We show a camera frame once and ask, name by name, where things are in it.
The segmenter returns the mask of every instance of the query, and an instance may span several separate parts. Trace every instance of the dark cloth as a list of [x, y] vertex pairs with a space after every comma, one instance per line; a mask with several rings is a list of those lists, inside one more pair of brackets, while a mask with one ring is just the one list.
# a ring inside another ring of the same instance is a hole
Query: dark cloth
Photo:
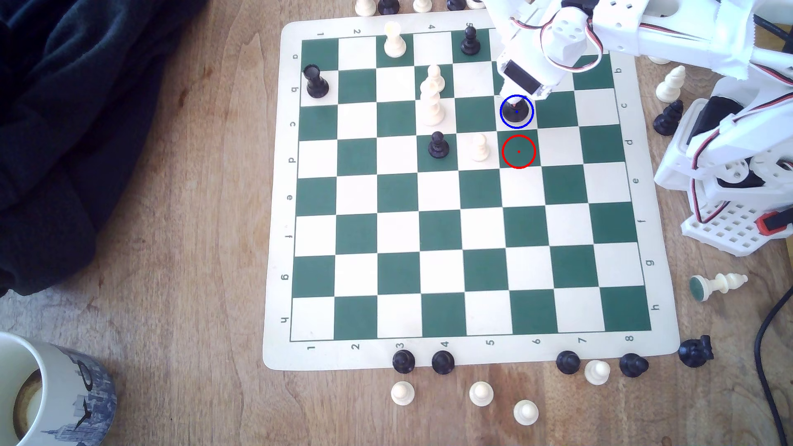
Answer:
[[0, 0], [0, 296], [94, 257], [205, 0]]

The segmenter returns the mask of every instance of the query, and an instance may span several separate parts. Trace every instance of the blue circle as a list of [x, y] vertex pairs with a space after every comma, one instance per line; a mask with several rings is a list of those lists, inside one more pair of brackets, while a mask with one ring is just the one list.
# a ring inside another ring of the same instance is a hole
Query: blue circle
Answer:
[[[520, 127], [515, 127], [514, 125], [509, 125], [509, 124], [507, 123], [507, 120], [506, 120], [506, 119], [504, 119], [504, 104], [505, 104], [505, 103], [507, 103], [507, 101], [508, 101], [510, 98], [523, 98], [523, 99], [526, 99], [526, 102], [528, 102], [528, 103], [529, 103], [529, 106], [531, 107], [531, 117], [529, 117], [529, 120], [528, 120], [528, 121], [526, 121], [526, 124], [523, 124], [523, 125], [521, 125]], [[505, 124], [507, 127], [511, 128], [511, 129], [522, 129], [523, 127], [526, 127], [527, 125], [529, 125], [529, 124], [531, 123], [531, 120], [532, 120], [532, 119], [534, 119], [534, 104], [532, 104], [532, 103], [531, 103], [531, 101], [529, 100], [529, 98], [527, 98], [526, 96], [523, 96], [522, 94], [513, 94], [512, 96], [510, 96], [510, 97], [508, 97], [508, 98], [504, 99], [504, 102], [501, 102], [501, 107], [499, 107], [498, 114], [499, 114], [499, 116], [501, 116], [501, 121], [502, 121], [502, 122], [503, 122], [503, 123], [504, 123], [504, 124]]]

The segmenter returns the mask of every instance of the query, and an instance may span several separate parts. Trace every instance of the green square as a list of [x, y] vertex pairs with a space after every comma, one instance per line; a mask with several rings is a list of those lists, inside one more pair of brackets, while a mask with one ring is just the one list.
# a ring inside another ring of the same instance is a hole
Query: green square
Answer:
[[[525, 136], [526, 138], [531, 138], [534, 141], [532, 145], [528, 139], [522, 138], [521, 136]], [[511, 132], [498, 132], [498, 149], [504, 148], [504, 156], [499, 156], [499, 163], [500, 166], [503, 167], [510, 167], [504, 159], [506, 158], [512, 166], [515, 167], [522, 167], [522, 166], [541, 166], [540, 163], [540, 151], [538, 146], [538, 138], [537, 138], [537, 130], [515, 130]]]
[[377, 339], [377, 296], [334, 299], [333, 339]]
[[338, 121], [337, 106], [301, 107], [297, 139], [301, 141], [334, 140], [339, 127]]
[[419, 242], [421, 251], [462, 249], [460, 211], [419, 212]]
[[335, 293], [335, 257], [295, 257], [292, 270], [292, 297], [316, 298]]
[[336, 213], [336, 178], [299, 178], [295, 192], [295, 213], [333, 215]]
[[419, 210], [417, 174], [377, 176], [377, 211], [406, 212]]
[[377, 68], [410, 67], [413, 65], [413, 35], [402, 34], [407, 49], [400, 57], [389, 57], [385, 54], [385, 34], [377, 36]]
[[372, 70], [339, 71], [339, 104], [377, 101], [377, 72]]
[[501, 207], [501, 175], [498, 170], [460, 171], [460, 207]]
[[557, 333], [553, 290], [510, 291], [512, 334]]
[[547, 205], [587, 202], [582, 164], [543, 167], [542, 187], [545, 189]]
[[[421, 98], [421, 83], [427, 79], [427, 68], [429, 65], [422, 65], [416, 67], [416, 101]], [[441, 68], [441, 77], [443, 78], [443, 90], [440, 92], [441, 98], [454, 97], [454, 73], [452, 72], [451, 64], [439, 65]]]
[[416, 151], [418, 152], [416, 158], [419, 161], [419, 172], [456, 171], [458, 169], [457, 135], [443, 135], [443, 139], [449, 143], [449, 155], [439, 160], [430, 155], [429, 147], [432, 135], [416, 136]]
[[339, 39], [303, 40], [301, 59], [313, 63], [320, 71], [339, 69]]
[[493, 96], [455, 98], [454, 114], [457, 133], [493, 132], [496, 130], [496, 109]]
[[490, 30], [477, 29], [477, 40], [479, 40], [479, 52], [473, 56], [468, 56], [460, 49], [460, 44], [465, 40], [465, 30], [451, 32], [451, 59], [454, 63], [463, 62], [485, 62], [490, 61]]
[[508, 247], [547, 245], [545, 206], [505, 207], [504, 235]]
[[554, 288], [597, 286], [595, 249], [590, 244], [550, 247]]
[[421, 295], [421, 337], [465, 335], [465, 294]]
[[589, 217], [595, 243], [638, 241], [631, 202], [590, 203]]
[[416, 101], [378, 102], [377, 136], [416, 134]]
[[619, 124], [579, 127], [581, 151], [585, 163], [616, 163], [625, 161], [623, 132]]
[[336, 174], [375, 175], [377, 174], [377, 140], [339, 140], [336, 158]]
[[572, 91], [554, 91], [548, 98], [536, 101], [537, 127], [575, 127], [578, 125], [576, 115], [576, 97]]
[[[576, 67], [594, 62], [597, 56], [582, 56]], [[614, 88], [614, 77], [611, 73], [611, 57], [604, 54], [597, 67], [583, 73], [573, 73], [573, 85], [576, 90], [595, 90], [599, 88]]]
[[377, 215], [336, 216], [336, 254], [377, 252]]
[[600, 302], [607, 332], [650, 330], [645, 287], [600, 288]]
[[420, 292], [418, 252], [377, 254], [378, 294], [417, 294]]
[[507, 250], [475, 249], [462, 252], [466, 291], [508, 290]]

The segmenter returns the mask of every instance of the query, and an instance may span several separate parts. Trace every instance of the white square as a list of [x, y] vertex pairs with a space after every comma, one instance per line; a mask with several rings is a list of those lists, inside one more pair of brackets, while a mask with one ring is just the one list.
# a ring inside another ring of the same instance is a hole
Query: white square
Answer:
[[377, 252], [418, 251], [418, 212], [384, 212], [377, 215]]
[[509, 291], [466, 292], [465, 332], [469, 336], [512, 334]]
[[507, 279], [510, 290], [552, 290], [554, 271], [548, 246], [507, 248]]
[[291, 340], [332, 340], [334, 313], [333, 296], [293, 298]]
[[336, 213], [377, 212], [377, 175], [336, 177]]
[[604, 243], [594, 245], [594, 249], [598, 285], [644, 285], [638, 244]]
[[421, 337], [421, 294], [377, 296], [377, 337]]
[[460, 210], [463, 249], [504, 248], [504, 210], [500, 207]]
[[416, 73], [413, 66], [377, 69], [377, 101], [415, 101]]
[[554, 301], [560, 333], [602, 332], [606, 329], [600, 288], [557, 288]]
[[617, 99], [613, 88], [602, 90], [575, 90], [578, 125], [619, 124]]
[[339, 39], [339, 70], [362, 70], [376, 66], [376, 37]]
[[413, 34], [413, 65], [452, 63], [451, 33]]
[[457, 171], [419, 172], [419, 210], [460, 209]]
[[543, 166], [583, 164], [581, 134], [578, 127], [537, 129], [540, 159]]
[[584, 181], [587, 183], [587, 200], [590, 203], [630, 201], [625, 163], [584, 164]]
[[545, 190], [542, 188], [542, 167], [523, 169], [504, 167], [501, 177], [501, 205], [503, 207], [544, 206]]
[[295, 219], [295, 257], [336, 254], [336, 216], [312, 215]]
[[337, 140], [301, 141], [297, 149], [297, 177], [336, 176]]
[[421, 292], [461, 293], [465, 291], [462, 250], [419, 252]]
[[336, 296], [377, 295], [377, 254], [342, 254], [335, 261]]
[[546, 206], [548, 244], [572, 246], [592, 244], [592, 220], [588, 203]]
[[455, 98], [493, 96], [492, 62], [466, 62], [452, 65]]
[[377, 174], [411, 174], [419, 171], [416, 137], [387, 136], [377, 139]]
[[338, 104], [338, 140], [377, 137], [377, 103]]

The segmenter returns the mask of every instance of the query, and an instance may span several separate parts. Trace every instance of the black chess piece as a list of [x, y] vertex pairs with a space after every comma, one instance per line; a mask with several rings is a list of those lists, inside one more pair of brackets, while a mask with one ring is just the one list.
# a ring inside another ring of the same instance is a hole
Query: black chess piece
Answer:
[[394, 357], [391, 359], [391, 364], [394, 366], [394, 370], [402, 374], [407, 374], [416, 368], [416, 358], [409, 351], [400, 350], [394, 353]]
[[473, 26], [469, 26], [465, 29], [465, 39], [460, 42], [460, 50], [466, 56], [473, 56], [479, 52], [479, 49], [482, 45], [479, 43], [477, 39], [477, 29]]
[[638, 378], [649, 369], [649, 362], [636, 353], [626, 353], [619, 359], [619, 370], [628, 378]]
[[454, 370], [454, 356], [446, 350], [436, 352], [432, 356], [432, 370], [439, 375], [448, 375]]
[[581, 358], [575, 352], [564, 350], [556, 357], [556, 367], [565, 375], [572, 375], [581, 367]]
[[308, 79], [306, 90], [308, 91], [309, 96], [319, 99], [328, 94], [330, 87], [328, 85], [328, 81], [322, 79], [320, 76], [319, 67], [314, 64], [306, 65], [305, 68], [303, 68], [303, 76]]
[[683, 101], [678, 99], [666, 106], [664, 111], [656, 116], [655, 120], [653, 121], [653, 129], [655, 129], [656, 133], [662, 136], [674, 135], [682, 117]]
[[686, 366], [702, 367], [709, 359], [713, 359], [711, 337], [702, 335], [699, 339], [684, 340], [677, 349], [677, 355]]
[[427, 146], [427, 150], [429, 150], [430, 155], [433, 158], [443, 158], [446, 155], [449, 155], [449, 143], [443, 139], [443, 133], [435, 132], [432, 133], [432, 140], [430, 144]]

